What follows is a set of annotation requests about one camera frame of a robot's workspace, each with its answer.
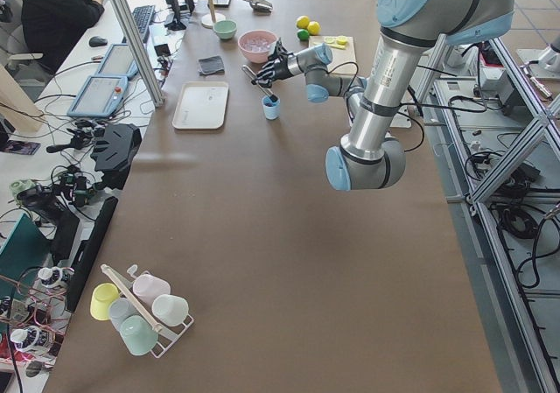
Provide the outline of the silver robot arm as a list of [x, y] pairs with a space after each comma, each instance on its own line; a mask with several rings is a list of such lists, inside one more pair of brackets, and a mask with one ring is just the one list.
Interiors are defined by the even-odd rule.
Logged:
[[310, 102], [344, 98], [353, 122], [339, 145], [326, 153], [329, 183], [340, 191], [389, 187], [402, 177], [406, 164], [403, 147], [389, 134], [389, 126], [422, 54], [439, 36], [452, 46], [502, 36], [511, 27], [514, 2], [377, 0], [380, 40], [368, 78], [328, 73], [333, 53], [325, 44], [290, 53], [277, 42], [252, 82], [268, 88], [273, 81], [302, 74]]

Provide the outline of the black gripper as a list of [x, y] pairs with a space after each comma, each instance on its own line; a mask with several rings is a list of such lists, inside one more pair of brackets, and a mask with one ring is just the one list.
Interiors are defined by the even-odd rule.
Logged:
[[289, 51], [278, 38], [269, 50], [268, 62], [262, 66], [255, 76], [255, 84], [262, 88], [270, 88], [272, 82], [285, 80], [292, 76], [289, 68]]

